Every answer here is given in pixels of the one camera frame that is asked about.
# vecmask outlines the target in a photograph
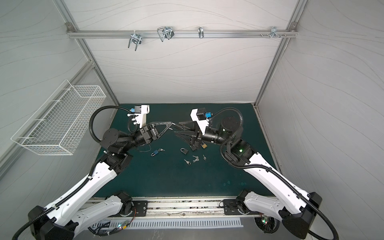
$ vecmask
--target led light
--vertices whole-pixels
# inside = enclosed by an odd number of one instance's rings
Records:
[[[263,224],[265,224],[265,225],[268,224],[268,218],[263,217],[262,222],[263,222]]]

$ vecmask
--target padlock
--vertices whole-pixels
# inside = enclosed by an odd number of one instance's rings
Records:
[[[182,152],[182,153],[184,153],[185,155],[188,153],[188,150],[187,149],[185,149],[185,148],[180,148],[180,151]]]
[[[158,154],[159,153],[159,151],[158,150],[155,150],[155,151],[153,151],[153,153],[151,153],[151,156],[153,157],[153,156],[155,156],[156,154]]]

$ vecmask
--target black padlock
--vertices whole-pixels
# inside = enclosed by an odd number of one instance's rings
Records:
[[[185,149],[185,148],[180,148],[180,151],[182,152],[182,153],[184,153],[185,155],[188,153],[188,150],[187,149]]]

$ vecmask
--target gray fabric wall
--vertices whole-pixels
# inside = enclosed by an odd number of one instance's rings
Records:
[[[0,36],[1,156],[17,129],[87,59],[68,38],[51,0],[1,1]],[[102,85],[93,70],[79,84]],[[104,104],[113,103],[108,97]],[[111,115],[106,110],[95,120],[98,136],[109,127]],[[34,206],[45,206],[83,178],[98,149],[88,132],[73,156],[38,156],[20,147],[21,156],[0,180],[0,239],[11,239]],[[26,230],[20,239],[33,237]]]
[[[298,31],[259,105],[274,152],[340,239],[383,239],[384,1],[310,0]]]

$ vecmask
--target metal hook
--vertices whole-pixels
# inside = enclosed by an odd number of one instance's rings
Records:
[[[277,35],[276,34],[276,31],[277,31],[277,28],[274,26],[274,27],[272,27],[272,29],[271,29],[271,33],[270,34],[268,34],[268,36],[270,37],[270,38],[273,38],[273,37],[281,37],[281,35]]]
[[[138,45],[141,44],[141,36],[139,34],[136,34],[136,33],[131,34],[131,38],[129,39],[129,42],[128,42],[128,48],[132,42],[134,44],[136,44],[136,46],[135,46],[135,51],[136,51]]]
[[[199,31],[199,38],[203,38],[204,37],[204,29],[203,29],[203,27],[199,27],[198,28],[198,31]]]
[[[168,40],[170,40],[174,35],[175,33],[173,32],[173,29],[171,26],[164,26],[164,27],[159,27],[157,29],[157,34],[159,35],[160,37],[160,40],[163,42],[164,39],[167,37]]]

